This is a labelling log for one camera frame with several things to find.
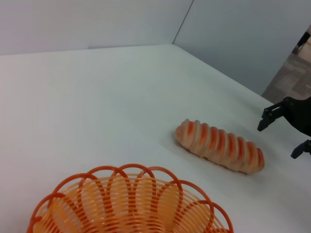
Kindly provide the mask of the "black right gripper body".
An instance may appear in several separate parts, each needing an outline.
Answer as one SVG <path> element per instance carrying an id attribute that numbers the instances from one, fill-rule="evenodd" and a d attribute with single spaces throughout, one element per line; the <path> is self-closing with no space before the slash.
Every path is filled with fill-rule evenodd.
<path id="1" fill-rule="evenodd" d="M 284 117 L 301 133 L 311 135 L 311 98 L 296 100 L 292 97 L 285 97 Z"/>

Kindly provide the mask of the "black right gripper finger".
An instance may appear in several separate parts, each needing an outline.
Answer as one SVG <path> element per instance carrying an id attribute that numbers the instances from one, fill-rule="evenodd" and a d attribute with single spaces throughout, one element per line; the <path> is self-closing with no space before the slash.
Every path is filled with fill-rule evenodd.
<path id="1" fill-rule="evenodd" d="M 272 106 L 264 108 L 263 113 L 261 115 L 261 120 L 259 121 L 257 130 L 259 132 L 266 129 L 270 124 L 272 124 L 275 120 L 281 117 L 285 117 L 286 108 L 285 101 L 278 102 Z"/>
<path id="2" fill-rule="evenodd" d="M 297 146 L 292 154 L 291 157 L 293 159 L 298 158 L 301 154 L 303 154 L 304 152 L 311 154 L 311 141 L 310 140 L 306 140 L 305 142 L 301 143 L 299 146 Z"/>

